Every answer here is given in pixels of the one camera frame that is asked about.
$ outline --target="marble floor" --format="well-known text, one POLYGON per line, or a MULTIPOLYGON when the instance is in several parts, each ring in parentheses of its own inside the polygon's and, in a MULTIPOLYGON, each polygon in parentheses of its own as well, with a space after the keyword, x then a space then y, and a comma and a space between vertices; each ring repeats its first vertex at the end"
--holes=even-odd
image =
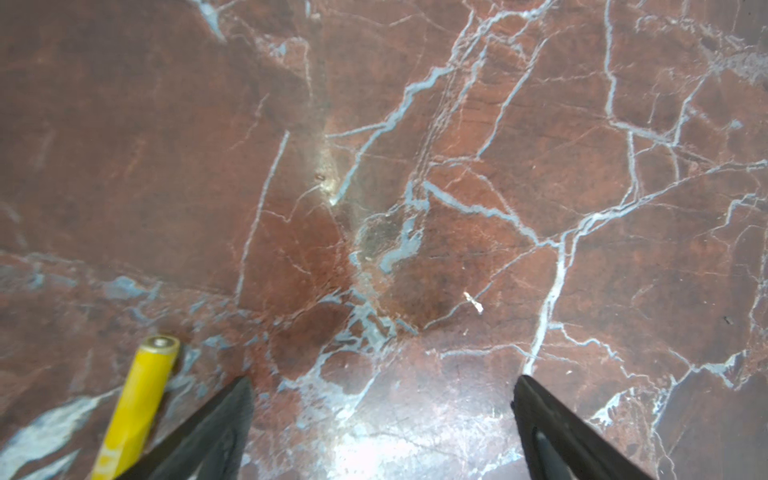
POLYGON ((525 479, 532 374, 652 476, 768 469, 764 0, 0 5, 0 480, 257 389, 242 479, 525 479))

